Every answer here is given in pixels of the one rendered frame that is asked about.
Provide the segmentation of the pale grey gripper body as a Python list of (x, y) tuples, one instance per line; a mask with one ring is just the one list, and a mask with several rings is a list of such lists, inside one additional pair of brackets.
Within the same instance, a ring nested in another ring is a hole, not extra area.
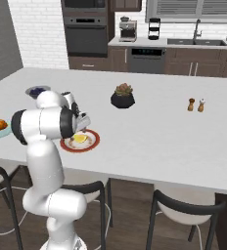
[(75, 121), (75, 132), (84, 131), (91, 124), (90, 117), (86, 112), (80, 112)]

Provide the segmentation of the yellow lemon wedge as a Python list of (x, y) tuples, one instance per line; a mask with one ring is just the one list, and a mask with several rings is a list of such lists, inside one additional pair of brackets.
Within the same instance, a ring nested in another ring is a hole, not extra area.
[(84, 143), (87, 140), (88, 136), (85, 134), (75, 134), (73, 136), (73, 139), (77, 142), (77, 143)]

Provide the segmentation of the dark blue bowl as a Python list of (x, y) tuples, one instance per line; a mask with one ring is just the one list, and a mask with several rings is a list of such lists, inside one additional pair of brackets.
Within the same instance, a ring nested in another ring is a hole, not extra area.
[(28, 88), (25, 93), (32, 97), (33, 99), (37, 99), (37, 97), (44, 91), (49, 91), (50, 87), (49, 86), (33, 86)]

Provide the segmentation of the red rimmed white plate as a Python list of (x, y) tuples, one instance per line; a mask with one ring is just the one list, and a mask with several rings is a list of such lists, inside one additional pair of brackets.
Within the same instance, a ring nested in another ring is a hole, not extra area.
[(88, 138), (82, 144), (77, 143), (73, 139), (73, 136), (75, 134), (71, 138), (61, 139), (60, 145), (64, 150), (69, 151), (69, 152), (85, 152), (85, 151), (93, 149), (100, 142), (99, 134), (93, 130), (86, 129), (84, 132), (79, 131), (76, 134), (85, 134), (88, 136)]

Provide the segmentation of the succulent in black pot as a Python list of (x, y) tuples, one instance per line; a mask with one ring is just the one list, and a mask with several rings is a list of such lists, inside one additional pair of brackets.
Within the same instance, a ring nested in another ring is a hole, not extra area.
[(135, 104), (133, 89), (127, 83), (117, 86), (111, 96), (111, 103), (117, 108), (129, 108)]

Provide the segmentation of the brown base cupboard run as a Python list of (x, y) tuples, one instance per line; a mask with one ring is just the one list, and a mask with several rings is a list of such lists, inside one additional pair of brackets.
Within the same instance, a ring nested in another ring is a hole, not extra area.
[(169, 48), (164, 73), (227, 78), (227, 49)]
[(70, 69), (127, 72), (127, 56), (126, 47), (110, 46), (106, 58), (69, 57), (68, 64)]

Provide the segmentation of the pale teal plate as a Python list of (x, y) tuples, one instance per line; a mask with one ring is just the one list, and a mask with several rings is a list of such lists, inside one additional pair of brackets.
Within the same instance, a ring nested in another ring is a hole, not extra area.
[(8, 126), (5, 129), (0, 130), (0, 138), (4, 138), (12, 133), (11, 121), (7, 120), (6, 123), (8, 124)]

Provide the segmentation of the dark grey dishwasher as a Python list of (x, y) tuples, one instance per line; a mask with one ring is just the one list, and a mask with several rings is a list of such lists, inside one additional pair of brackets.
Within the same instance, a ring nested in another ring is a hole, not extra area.
[(131, 48), (128, 54), (128, 71), (164, 74), (165, 56), (165, 48)]

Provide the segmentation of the silver coffee machine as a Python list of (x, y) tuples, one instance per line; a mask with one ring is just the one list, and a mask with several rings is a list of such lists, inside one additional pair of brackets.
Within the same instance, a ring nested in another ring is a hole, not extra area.
[(121, 17), (119, 23), (120, 42), (135, 42), (137, 39), (137, 21), (129, 17)]

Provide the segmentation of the grey sink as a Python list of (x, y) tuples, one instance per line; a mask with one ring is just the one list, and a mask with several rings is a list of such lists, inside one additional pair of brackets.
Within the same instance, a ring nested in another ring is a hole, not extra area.
[(208, 40), (208, 39), (173, 39), (168, 38), (167, 44), (172, 45), (200, 45), (200, 46), (227, 46), (223, 40)]

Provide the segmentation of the silver tap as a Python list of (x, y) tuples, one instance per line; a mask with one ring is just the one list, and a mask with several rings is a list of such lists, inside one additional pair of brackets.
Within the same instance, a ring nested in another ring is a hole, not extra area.
[(202, 37), (202, 31), (199, 31), (200, 23), (201, 23), (201, 20), (197, 19), (194, 34), (193, 34), (193, 40), (196, 40), (198, 37)]

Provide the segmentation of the grey window blinds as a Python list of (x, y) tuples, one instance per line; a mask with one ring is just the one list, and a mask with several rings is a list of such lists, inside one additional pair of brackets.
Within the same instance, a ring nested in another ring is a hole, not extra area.
[(147, 0), (146, 21), (151, 18), (227, 22), (227, 0)]

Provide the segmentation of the black frame white seat chair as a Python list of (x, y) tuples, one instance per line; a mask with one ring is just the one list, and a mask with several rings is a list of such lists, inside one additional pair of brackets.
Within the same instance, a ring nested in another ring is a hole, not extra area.
[(63, 188), (83, 193), (88, 203), (92, 201), (100, 203), (101, 244), (95, 250), (107, 250), (106, 238), (108, 230), (114, 226), (111, 180), (106, 179), (105, 181), (96, 181), (84, 185), (64, 184)]
[[(146, 250), (152, 248), (155, 220), (158, 214), (163, 214), (181, 225), (190, 226), (188, 241), (192, 241), (195, 231), (197, 231), (200, 250), (211, 250), (218, 216), (224, 210), (225, 205), (225, 202), (215, 203), (213, 191), (154, 185)], [(206, 244), (203, 247), (200, 225), (207, 221), (210, 221), (210, 226)]]
[(12, 219), (13, 219), (13, 223), (14, 223), (14, 230), (16, 233), (18, 247), (19, 247), (19, 250), (23, 250), (23, 243), (22, 243), (22, 238), (21, 238), (21, 233), (20, 233), (20, 227), (18, 224), (18, 217), (17, 217), (17, 213), (16, 213), (15, 202), (14, 202), (14, 198), (13, 198), (10, 179), (9, 179), (8, 174), (6, 173), (6, 171), (2, 167), (0, 167), (0, 176), (3, 178), (3, 181), (5, 182), (6, 191), (8, 193), (11, 215), (12, 215)]

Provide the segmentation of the dark grey wall oven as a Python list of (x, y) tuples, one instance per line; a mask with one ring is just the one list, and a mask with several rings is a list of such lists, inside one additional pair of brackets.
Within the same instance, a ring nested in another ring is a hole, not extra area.
[(68, 55), (105, 58), (106, 0), (62, 0), (62, 7)]

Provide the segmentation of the brown wall cupboard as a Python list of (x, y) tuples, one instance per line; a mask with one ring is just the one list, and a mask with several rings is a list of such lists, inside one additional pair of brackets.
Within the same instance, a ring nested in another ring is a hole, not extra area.
[(142, 0), (111, 0), (113, 12), (140, 12)]

